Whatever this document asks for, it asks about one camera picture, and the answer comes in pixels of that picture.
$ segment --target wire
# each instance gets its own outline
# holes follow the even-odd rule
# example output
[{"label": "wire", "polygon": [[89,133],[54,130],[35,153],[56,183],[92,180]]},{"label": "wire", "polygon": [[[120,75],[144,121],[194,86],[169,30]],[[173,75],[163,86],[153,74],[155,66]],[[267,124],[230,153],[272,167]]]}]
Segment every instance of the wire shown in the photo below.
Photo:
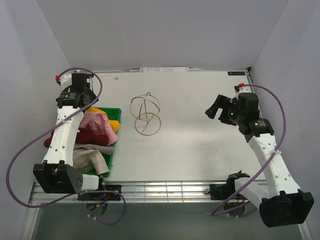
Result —
[{"label": "wire", "polygon": [[[239,203],[240,199],[241,199],[241,196],[240,196],[240,197],[238,198],[238,200],[237,200],[236,202],[234,202],[233,204],[236,205],[237,203]],[[242,200],[241,204],[243,204],[243,203],[245,202],[245,200],[246,200],[246,198],[243,197],[243,200]]]},{"label": "wire", "polygon": [[90,214],[88,215],[88,217],[91,217],[91,218],[93,218],[94,220],[97,220],[97,221],[99,221],[100,223],[103,223],[103,224],[108,225],[108,226],[116,225],[118,222],[120,222],[120,221],[124,218],[124,216],[125,216],[125,214],[126,214],[127,203],[126,203],[125,197],[124,197],[121,193],[116,192],[116,191],[110,191],[110,190],[87,191],[87,193],[89,193],[89,194],[98,194],[98,193],[117,194],[117,195],[119,195],[119,196],[122,198],[122,200],[123,200],[123,211],[122,211],[122,214],[121,214],[121,216],[119,217],[119,219],[116,220],[116,221],[114,221],[114,222],[107,222],[107,221],[105,221],[105,220],[102,220],[101,218],[98,218],[98,217],[93,216],[93,215],[90,215]]},{"label": "wire", "polygon": [[102,204],[104,204],[105,202],[107,202],[109,200],[110,196],[108,196],[105,200],[103,200],[102,202],[98,203],[96,206],[101,206]]},{"label": "wire", "polygon": [[[250,201],[247,201],[247,202],[245,202],[244,204],[241,204],[241,205],[239,205],[239,206],[235,206],[235,207],[233,207],[233,208],[230,209],[230,212],[233,211],[233,210],[237,210],[237,209],[239,209],[239,208],[241,208],[241,207],[244,207],[244,206],[248,205],[249,203],[250,203]],[[256,210],[258,210],[258,209],[257,209],[256,207],[254,207],[254,208],[253,208],[251,211],[249,211],[248,213],[245,213],[245,214],[242,214],[242,215],[238,215],[238,218],[247,217],[247,216],[253,214]],[[211,215],[210,212],[205,212],[205,211],[201,211],[201,212],[204,213],[204,214]],[[220,216],[220,215],[224,215],[224,214],[225,214],[225,212],[218,212],[218,213],[216,213],[214,216]],[[229,214],[229,216],[230,216],[230,217],[237,218],[237,215],[231,215],[231,214]]]},{"label": "wire", "polygon": [[56,128],[62,126],[64,124],[65,121],[69,120],[70,118],[74,117],[75,115],[77,115],[78,113],[82,112],[82,111],[85,111],[88,107],[91,107],[93,104],[95,104],[97,101],[98,101],[98,98],[100,97],[101,95],[101,92],[102,92],[102,81],[100,79],[100,77],[95,74],[94,72],[86,69],[86,68],[82,68],[82,67],[71,67],[71,68],[68,68],[66,70],[64,70],[63,72],[61,72],[59,74],[59,77],[61,77],[63,74],[71,71],[71,70],[83,70],[83,71],[87,71],[91,74],[93,74],[98,80],[99,80],[99,83],[100,83],[100,91],[98,93],[98,95],[96,96],[96,98],[91,102],[89,103],[88,105],[84,106],[83,108],[75,111],[74,113],[72,113],[71,115],[67,116],[63,121],[59,122],[57,125],[53,126],[52,128],[50,128],[48,131],[44,132],[43,134],[41,134],[40,136],[36,137],[35,139],[33,139],[32,141],[30,141],[29,143],[27,143],[25,146],[23,146],[12,158],[11,162],[9,163],[9,166],[6,170],[6,174],[5,174],[5,184],[6,184],[6,187],[9,191],[9,194],[11,195],[11,197],[20,205],[26,207],[26,208],[31,208],[31,209],[36,209],[36,208],[43,208],[43,207],[47,207],[47,206],[50,206],[52,204],[55,204],[56,202],[62,200],[62,199],[65,199],[71,195],[73,195],[73,193],[70,193],[70,194],[67,194],[63,197],[60,197],[56,200],[53,200],[51,202],[48,202],[48,203],[44,203],[44,204],[40,204],[40,205],[30,205],[30,204],[27,204],[23,201],[21,201],[16,195],[15,193],[13,192],[12,188],[11,188],[11,185],[10,185],[10,171],[11,171],[11,168],[14,164],[14,162],[16,161],[17,157],[26,149],[28,148],[29,146],[31,146],[32,144],[34,144],[35,142],[37,142],[38,140],[40,140],[41,138],[43,138],[44,136],[46,136],[47,134],[51,133],[53,130],[55,130]]},{"label": "wire", "polygon": [[92,77],[90,76],[90,81],[91,81],[91,90],[94,92],[94,81],[92,81]]},{"label": "wire", "polygon": [[[269,90],[268,88],[264,87],[264,86],[261,86],[261,85],[257,85],[257,84],[245,84],[244,85],[245,87],[255,87],[255,88],[260,88],[260,89],[263,89],[263,90],[266,90],[268,93],[270,93],[274,98],[275,100],[278,102],[279,106],[280,106],[280,109],[281,109],[281,112],[282,112],[282,118],[283,118],[283,131],[282,131],[282,136],[279,140],[279,143],[278,145],[274,148],[274,151],[278,151],[278,149],[280,148],[281,144],[283,143],[284,139],[285,139],[285,136],[286,136],[286,132],[287,132],[287,120],[286,120],[286,114],[285,114],[285,110],[284,110],[284,107],[280,101],[280,99],[271,91]],[[235,191],[232,195],[230,195],[226,200],[224,200],[212,213],[211,213],[211,216],[218,216],[218,215],[222,215],[222,214],[225,214],[225,213],[228,213],[230,211],[232,211],[233,209],[228,209],[228,210],[225,210],[225,211],[221,211],[219,213],[217,213],[217,211],[222,208],[224,206],[224,204],[226,204],[229,200],[231,200],[233,197],[235,197],[237,194],[239,194],[243,189],[245,189],[250,183],[252,183],[265,169],[266,167],[268,166],[268,164],[272,161],[272,159],[274,158],[274,156],[276,155],[276,153],[273,152],[271,154],[271,156],[269,157],[269,159],[265,162],[265,164],[261,167],[261,169],[252,177],[249,179],[249,181],[247,181],[243,186],[241,186],[237,191]]]}]

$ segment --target white paper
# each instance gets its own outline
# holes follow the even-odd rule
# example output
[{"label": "white paper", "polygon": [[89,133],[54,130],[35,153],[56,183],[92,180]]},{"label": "white paper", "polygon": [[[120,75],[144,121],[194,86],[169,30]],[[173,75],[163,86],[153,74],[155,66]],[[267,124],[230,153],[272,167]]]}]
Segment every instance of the white paper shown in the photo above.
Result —
[{"label": "white paper", "polygon": [[187,66],[140,67],[140,73],[147,73],[147,72],[168,73],[168,72],[188,72],[188,71],[189,71],[189,67]]}]

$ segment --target white wall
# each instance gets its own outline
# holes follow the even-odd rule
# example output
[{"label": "white wall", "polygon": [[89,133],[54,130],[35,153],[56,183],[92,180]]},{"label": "white wall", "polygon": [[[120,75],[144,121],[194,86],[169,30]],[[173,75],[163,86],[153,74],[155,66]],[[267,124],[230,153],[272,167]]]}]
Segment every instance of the white wall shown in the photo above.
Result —
[{"label": "white wall", "polygon": [[72,66],[243,69],[288,0],[37,0]]},{"label": "white wall", "polygon": [[[5,174],[13,155],[54,125],[60,88],[55,75],[70,67],[35,0],[0,0],[0,239],[20,237],[27,209],[9,195]],[[42,141],[22,153],[11,172],[16,195],[28,202]]]},{"label": "white wall", "polygon": [[[314,239],[320,236],[320,1],[289,0],[253,66],[253,82],[275,92],[287,116],[281,147],[285,163],[315,204],[307,218]],[[281,112],[276,101],[258,91],[263,116],[279,138]]]}]

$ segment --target gray floor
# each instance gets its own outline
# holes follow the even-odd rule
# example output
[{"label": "gray floor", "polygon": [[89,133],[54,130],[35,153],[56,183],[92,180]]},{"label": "gray floor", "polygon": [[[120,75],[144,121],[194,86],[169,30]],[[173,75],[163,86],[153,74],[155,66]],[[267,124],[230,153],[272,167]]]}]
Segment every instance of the gray floor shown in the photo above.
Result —
[{"label": "gray floor", "polygon": [[[40,210],[33,240],[296,240],[297,225],[268,228],[258,211],[248,217],[211,217],[214,203],[128,204],[123,220],[106,226],[86,217],[85,204],[55,204]],[[115,220],[122,205],[110,204],[103,219]]]}]

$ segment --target red cap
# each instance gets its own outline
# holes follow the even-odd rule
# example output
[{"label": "red cap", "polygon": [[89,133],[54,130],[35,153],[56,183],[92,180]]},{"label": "red cap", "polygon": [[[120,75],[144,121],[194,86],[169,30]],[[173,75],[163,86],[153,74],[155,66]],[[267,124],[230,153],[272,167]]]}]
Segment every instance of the red cap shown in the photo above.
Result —
[{"label": "red cap", "polygon": [[56,81],[57,84],[60,82],[60,77],[59,77],[59,75],[55,76],[55,81]]}]

